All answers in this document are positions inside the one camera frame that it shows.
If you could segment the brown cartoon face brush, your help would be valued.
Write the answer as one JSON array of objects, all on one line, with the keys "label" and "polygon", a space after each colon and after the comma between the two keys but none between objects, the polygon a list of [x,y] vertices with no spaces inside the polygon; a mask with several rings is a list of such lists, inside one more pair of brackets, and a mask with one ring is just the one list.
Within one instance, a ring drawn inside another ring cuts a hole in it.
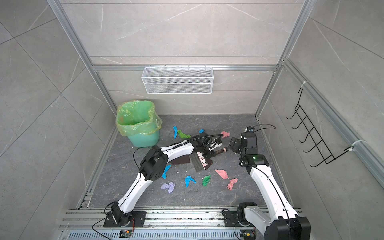
[{"label": "brown cartoon face brush", "polygon": [[207,170],[213,164],[212,158],[225,152],[227,152],[226,148],[222,148],[217,151],[207,150],[203,152],[193,152],[189,155],[189,158],[196,172],[201,172],[203,170]]}]

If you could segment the dark brown dustpan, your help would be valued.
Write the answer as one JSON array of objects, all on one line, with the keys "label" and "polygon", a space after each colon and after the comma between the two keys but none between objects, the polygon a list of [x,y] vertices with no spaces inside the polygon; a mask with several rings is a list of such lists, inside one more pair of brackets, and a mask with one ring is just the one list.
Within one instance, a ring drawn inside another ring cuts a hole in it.
[{"label": "dark brown dustpan", "polygon": [[183,155],[170,161],[170,163],[173,165],[188,164],[190,162],[191,160],[189,155]]}]

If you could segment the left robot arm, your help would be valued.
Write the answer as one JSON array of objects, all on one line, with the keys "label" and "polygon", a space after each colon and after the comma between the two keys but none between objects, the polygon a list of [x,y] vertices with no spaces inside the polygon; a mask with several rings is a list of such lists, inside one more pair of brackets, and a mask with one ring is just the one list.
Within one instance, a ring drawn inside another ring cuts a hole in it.
[{"label": "left robot arm", "polygon": [[192,155],[197,157],[201,167],[210,166],[212,164],[210,158],[215,155],[214,149],[222,145],[221,137],[214,139],[214,136],[202,133],[168,147],[157,145],[150,147],[140,163],[139,172],[130,188],[118,202],[112,203],[104,226],[123,227],[129,224],[139,198],[151,183],[163,175],[168,163],[189,163],[193,161],[190,158]]}]

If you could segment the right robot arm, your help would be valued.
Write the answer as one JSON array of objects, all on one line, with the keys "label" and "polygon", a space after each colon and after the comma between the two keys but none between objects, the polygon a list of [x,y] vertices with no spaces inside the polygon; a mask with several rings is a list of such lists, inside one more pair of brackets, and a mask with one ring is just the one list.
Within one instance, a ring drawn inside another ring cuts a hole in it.
[{"label": "right robot arm", "polygon": [[243,225],[253,225],[265,240],[309,240],[311,224],[300,217],[279,188],[264,155],[258,153],[257,135],[241,133],[232,138],[229,149],[239,154],[239,165],[245,167],[257,184],[269,213],[265,214],[256,203],[240,203],[238,219]]}]

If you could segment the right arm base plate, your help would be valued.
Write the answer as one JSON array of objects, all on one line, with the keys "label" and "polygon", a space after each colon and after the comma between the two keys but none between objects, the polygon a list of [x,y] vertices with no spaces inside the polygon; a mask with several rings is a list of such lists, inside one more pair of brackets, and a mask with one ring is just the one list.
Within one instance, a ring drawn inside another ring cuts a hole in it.
[{"label": "right arm base plate", "polygon": [[223,209],[221,211],[222,216],[224,217],[224,222],[226,227],[253,227],[253,225],[246,220],[243,220],[239,217],[237,211],[230,211],[228,209]]}]

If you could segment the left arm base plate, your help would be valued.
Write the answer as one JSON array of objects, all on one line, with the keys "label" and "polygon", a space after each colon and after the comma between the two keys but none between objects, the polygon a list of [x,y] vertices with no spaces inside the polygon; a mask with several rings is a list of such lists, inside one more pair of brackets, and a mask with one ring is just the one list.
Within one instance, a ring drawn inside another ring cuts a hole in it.
[{"label": "left arm base plate", "polygon": [[107,213],[107,217],[103,224],[104,228],[129,228],[129,227],[143,227],[146,219],[147,212],[145,211],[133,211],[129,214],[123,214],[118,220],[113,217],[111,211]]}]

